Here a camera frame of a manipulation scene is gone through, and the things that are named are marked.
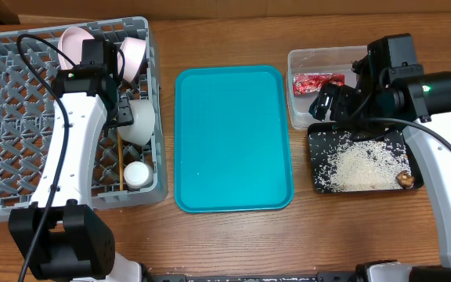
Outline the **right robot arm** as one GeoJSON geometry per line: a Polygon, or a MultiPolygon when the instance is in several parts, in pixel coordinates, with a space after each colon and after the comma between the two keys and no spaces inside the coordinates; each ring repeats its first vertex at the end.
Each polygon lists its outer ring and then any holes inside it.
{"type": "Polygon", "coordinates": [[[333,101],[330,118],[347,127],[401,130],[435,215],[440,263],[364,262],[352,279],[451,281],[451,72],[425,73],[410,34],[371,42],[353,70],[359,73],[354,96],[333,101]]]}

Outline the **wooden chopstick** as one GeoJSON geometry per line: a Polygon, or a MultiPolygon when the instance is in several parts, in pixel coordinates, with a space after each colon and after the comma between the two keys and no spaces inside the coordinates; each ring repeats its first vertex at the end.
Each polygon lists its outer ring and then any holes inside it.
{"type": "Polygon", "coordinates": [[[119,171],[119,190],[124,190],[124,147],[119,131],[117,133],[117,152],[118,152],[118,171],[119,171]]]}

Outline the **pink small bowl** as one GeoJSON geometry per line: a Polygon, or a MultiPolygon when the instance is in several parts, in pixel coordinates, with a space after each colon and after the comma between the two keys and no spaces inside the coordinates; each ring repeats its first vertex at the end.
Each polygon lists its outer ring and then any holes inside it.
{"type": "Polygon", "coordinates": [[[121,43],[121,51],[124,54],[124,59],[120,54],[117,54],[118,73],[120,74],[121,68],[124,67],[123,79],[132,82],[145,59],[146,41],[127,37],[121,43]]]}

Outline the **red snack wrapper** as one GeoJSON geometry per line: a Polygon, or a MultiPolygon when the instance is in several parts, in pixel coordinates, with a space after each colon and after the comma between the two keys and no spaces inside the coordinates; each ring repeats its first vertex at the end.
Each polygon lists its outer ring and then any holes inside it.
{"type": "Polygon", "coordinates": [[[342,86],[345,83],[343,74],[296,74],[293,78],[295,96],[318,92],[326,83],[342,86]]]}

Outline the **grey small bowl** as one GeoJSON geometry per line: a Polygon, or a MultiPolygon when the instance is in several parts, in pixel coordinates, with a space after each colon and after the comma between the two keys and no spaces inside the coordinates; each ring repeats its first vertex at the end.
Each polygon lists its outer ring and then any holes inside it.
{"type": "Polygon", "coordinates": [[[148,99],[130,100],[134,122],[132,125],[118,127],[118,132],[124,141],[144,146],[153,135],[155,112],[153,104],[148,99]]]}

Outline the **white round plate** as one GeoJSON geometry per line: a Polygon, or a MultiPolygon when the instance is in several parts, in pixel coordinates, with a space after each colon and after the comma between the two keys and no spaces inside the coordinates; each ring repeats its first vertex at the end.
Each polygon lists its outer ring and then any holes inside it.
{"type": "Polygon", "coordinates": [[[91,34],[80,27],[69,27],[60,37],[58,49],[75,64],[79,64],[81,62],[83,41],[93,38],[91,34]]]}

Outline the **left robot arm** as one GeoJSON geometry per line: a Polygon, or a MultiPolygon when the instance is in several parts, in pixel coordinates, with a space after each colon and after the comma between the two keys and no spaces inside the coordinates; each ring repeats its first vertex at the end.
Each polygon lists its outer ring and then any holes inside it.
{"type": "Polygon", "coordinates": [[[42,81],[53,98],[52,138],[30,204],[10,212],[9,232],[24,258],[19,279],[135,281],[147,268],[116,251],[109,226],[92,206],[92,175],[99,136],[131,116],[118,117],[124,53],[112,42],[87,39],[81,60],[42,81]]]}

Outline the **white paper cup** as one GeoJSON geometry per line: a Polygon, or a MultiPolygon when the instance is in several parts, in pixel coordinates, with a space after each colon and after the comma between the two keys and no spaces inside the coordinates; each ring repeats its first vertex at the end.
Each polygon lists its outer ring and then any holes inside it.
{"type": "Polygon", "coordinates": [[[124,180],[130,190],[147,188],[153,183],[153,169],[141,161],[133,161],[124,169],[124,180]]]}

